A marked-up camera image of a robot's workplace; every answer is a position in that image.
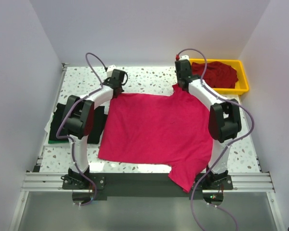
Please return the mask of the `pink t shirt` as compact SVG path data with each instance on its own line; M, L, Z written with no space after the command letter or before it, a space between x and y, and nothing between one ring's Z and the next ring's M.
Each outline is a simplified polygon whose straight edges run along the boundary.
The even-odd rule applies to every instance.
M169 178L189 192L211 158L208 123L208 109L177 85L171 96L123 93L110 102L98 157L168 165Z

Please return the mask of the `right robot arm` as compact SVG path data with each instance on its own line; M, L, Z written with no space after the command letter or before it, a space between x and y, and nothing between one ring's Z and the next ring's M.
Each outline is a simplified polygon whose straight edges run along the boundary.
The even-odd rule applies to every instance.
M241 117L238 102L230 102L224 96L214 91L201 76L192 74L189 57L177 56L175 73L179 87L196 97L209 110L209 134L213 138L210 161L206 168L205 178L201 181L202 187L218 188L228 179L228 157L233 141L241 131Z

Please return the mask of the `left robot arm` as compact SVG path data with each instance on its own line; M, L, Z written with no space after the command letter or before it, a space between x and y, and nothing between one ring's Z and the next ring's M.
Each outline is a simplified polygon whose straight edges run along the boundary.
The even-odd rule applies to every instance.
M68 139L71 147L72 162L66 175L67 179L63 181L94 193L97 186L90 178L87 155L87 140L93 128L94 111L103 103L118 97L128 81L128 74L114 65L108 68L106 74L107 78L98 89L83 96L68 97L56 134L59 139Z

